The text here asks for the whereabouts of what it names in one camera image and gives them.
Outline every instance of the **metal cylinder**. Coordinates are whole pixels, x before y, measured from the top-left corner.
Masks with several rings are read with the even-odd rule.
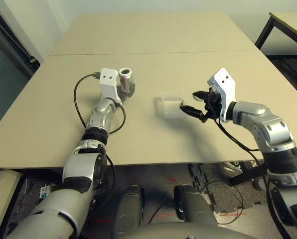
[[[135,91],[135,83],[132,75],[132,70],[128,67],[124,67],[119,70],[119,77],[120,77],[120,94],[124,97],[131,97]]]

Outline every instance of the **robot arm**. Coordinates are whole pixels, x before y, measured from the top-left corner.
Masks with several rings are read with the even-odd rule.
[[[272,197],[280,218],[285,225],[297,226],[297,147],[286,122],[264,105],[236,102],[235,81],[224,68],[208,80],[208,85],[209,92],[193,93],[195,99],[204,100],[206,114],[190,106],[180,108],[203,123],[207,119],[232,120],[253,135],[267,174],[277,186]]]
[[[102,69],[102,98],[93,107],[81,141],[66,161],[63,184],[59,190],[45,198],[8,235],[8,239],[78,238],[93,197],[103,189],[107,169],[106,144],[111,120],[122,103],[118,94],[123,99],[129,96],[125,92],[118,92],[119,77],[121,76],[116,70]]]

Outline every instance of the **red marking on floor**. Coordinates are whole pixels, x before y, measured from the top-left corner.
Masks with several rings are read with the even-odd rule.
[[[166,218],[166,217],[174,217],[174,216],[175,216],[175,214],[168,214],[168,215],[166,215],[166,214],[158,214],[155,217],[156,218]]]
[[[231,214],[221,214],[220,216],[221,217],[225,217],[225,216],[238,216],[239,215],[239,213],[237,213],[237,214],[234,214],[234,213],[231,213]]]
[[[98,219],[98,220],[92,220],[92,223],[112,223],[113,219]]]
[[[159,214],[159,215],[156,215],[155,217],[156,217],[156,218],[165,218],[166,215],[165,215],[165,214]]]

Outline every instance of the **white wall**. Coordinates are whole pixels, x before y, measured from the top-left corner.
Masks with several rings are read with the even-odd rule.
[[[270,11],[297,11],[297,0],[0,0],[0,5],[5,5],[9,9],[7,15],[12,13],[22,27],[24,34],[19,37],[24,39],[21,40],[25,46],[30,48],[27,37],[41,58],[48,55],[74,18],[82,13],[220,10],[255,42]],[[12,20],[8,22],[12,28],[16,25]],[[274,29],[262,51],[267,55],[297,54],[297,44]]]
[[[0,0],[0,13],[40,63],[63,35],[54,9],[46,0]]]
[[[223,11],[255,42],[270,11],[297,11],[297,0],[58,0],[68,25],[82,13],[132,11]],[[262,51],[266,55],[297,54],[297,44],[273,29]]]

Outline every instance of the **silver robot arm segment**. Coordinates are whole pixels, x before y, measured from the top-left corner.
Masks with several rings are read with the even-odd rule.
[[[61,189],[45,198],[8,239],[68,239],[80,235],[90,202],[103,188],[111,120],[122,103],[117,92],[118,79],[116,70],[102,69],[102,98],[93,107],[81,141],[66,161]]]

